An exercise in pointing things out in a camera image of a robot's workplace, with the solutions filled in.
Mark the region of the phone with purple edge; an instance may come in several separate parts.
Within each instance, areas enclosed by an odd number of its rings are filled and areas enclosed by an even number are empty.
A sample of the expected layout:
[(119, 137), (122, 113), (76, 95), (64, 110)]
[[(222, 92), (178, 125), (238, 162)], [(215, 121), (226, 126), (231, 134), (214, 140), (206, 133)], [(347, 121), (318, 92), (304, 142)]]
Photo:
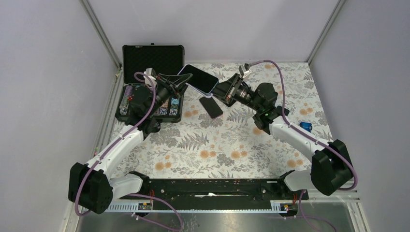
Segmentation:
[(222, 109), (213, 98), (202, 97), (199, 99), (199, 102), (204, 107), (211, 119), (216, 119), (223, 115)]

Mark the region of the teal-edged phone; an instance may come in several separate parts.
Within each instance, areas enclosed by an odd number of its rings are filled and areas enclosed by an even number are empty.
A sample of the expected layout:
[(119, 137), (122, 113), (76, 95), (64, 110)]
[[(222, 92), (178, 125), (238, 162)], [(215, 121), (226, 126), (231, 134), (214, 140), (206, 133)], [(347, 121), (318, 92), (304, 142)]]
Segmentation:
[(187, 82), (205, 93), (212, 93), (212, 90), (219, 83), (219, 79), (191, 64), (185, 65), (178, 74), (192, 73), (193, 77)]

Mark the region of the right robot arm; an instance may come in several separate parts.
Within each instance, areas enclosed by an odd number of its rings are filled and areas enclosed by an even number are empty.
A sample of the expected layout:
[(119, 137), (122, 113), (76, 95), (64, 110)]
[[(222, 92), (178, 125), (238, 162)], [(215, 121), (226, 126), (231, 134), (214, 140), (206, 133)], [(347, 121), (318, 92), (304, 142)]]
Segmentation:
[(282, 139), (311, 162), (310, 170), (289, 171), (283, 174), (277, 186), (278, 195), (289, 199), (296, 191), (316, 189), (330, 196), (354, 178), (346, 145), (340, 140), (332, 142), (315, 137), (302, 127), (289, 122), (289, 110), (276, 106), (278, 93), (271, 83), (261, 83), (251, 90), (239, 74), (216, 85), (213, 95), (227, 106), (239, 102), (253, 110), (258, 129)]

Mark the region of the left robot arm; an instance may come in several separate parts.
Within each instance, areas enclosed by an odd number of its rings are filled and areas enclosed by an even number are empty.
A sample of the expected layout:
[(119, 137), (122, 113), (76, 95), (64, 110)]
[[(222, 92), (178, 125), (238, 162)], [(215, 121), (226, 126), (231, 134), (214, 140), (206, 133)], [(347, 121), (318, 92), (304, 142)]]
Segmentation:
[(88, 212), (103, 213), (112, 200), (134, 194), (143, 199), (149, 195), (149, 178), (138, 172), (112, 178), (117, 166), (157, 125), (153, 114), (170, 98), (180, 98), (192, 74), (156, 76), (141, 73), (146, 83), (132, 90), (128, 106), (128, 122), (118, 136), (87, 163), (76, 163), (70, 169), (68, 199), (75, 212), (79, 207)]

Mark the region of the black poker chip case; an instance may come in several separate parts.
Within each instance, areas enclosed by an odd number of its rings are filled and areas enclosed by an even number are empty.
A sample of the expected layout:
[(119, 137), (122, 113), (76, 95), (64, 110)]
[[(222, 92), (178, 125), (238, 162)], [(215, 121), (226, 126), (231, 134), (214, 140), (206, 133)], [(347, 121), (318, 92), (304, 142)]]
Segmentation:
[[(185, 65), (185, 48), (183, 45), (123, 45), (123, 81), (124, 86), (118, 106), (115, 113), (115, 118), (119, 122), (129, 121), (130, 117), (130, 102), (135, 96), (133, 90), (143, 87), (148, 84), (151, 88), (151, 82), (143, 75), (138, 75), (142, 81), (135, 78), (136, 72), (146, 73), (148, 68), (152, 68), (155, 74), (170, 74), (176, 75)], [(177, 123), (182, 118), (182, 105), (184, 95), (180, 92), (179, 98), (169, 97), (162, 106), (157, 110), (151, 111), (153, 117), (159, 122)]]

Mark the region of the blue toy car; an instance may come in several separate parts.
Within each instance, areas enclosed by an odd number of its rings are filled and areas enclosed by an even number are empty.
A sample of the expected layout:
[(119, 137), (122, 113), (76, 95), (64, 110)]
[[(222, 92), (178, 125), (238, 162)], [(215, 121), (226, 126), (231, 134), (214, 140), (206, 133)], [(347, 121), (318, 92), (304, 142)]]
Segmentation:
[(311, 123), (308, 123), (308, 122), (300, 122), (300, 123), (299, 123), (299, 126), (300, 126), (301, 128), (303, 128), (303, 129), (305, 129), (305, 130), (308, 131), (308, 132), (311, 132), (312, 129), (313, 129), (312, 124), (311, 124)]

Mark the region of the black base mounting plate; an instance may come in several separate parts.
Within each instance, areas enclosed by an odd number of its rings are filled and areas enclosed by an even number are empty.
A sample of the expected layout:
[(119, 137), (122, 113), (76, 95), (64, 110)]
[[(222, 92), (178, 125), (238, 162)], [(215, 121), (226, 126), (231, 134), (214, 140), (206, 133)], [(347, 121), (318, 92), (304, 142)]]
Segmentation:
[(308, 199), (281, 179), (151, 179), (141, 194), (160, 198), (177, 211), (279, 211), (274, 203)]

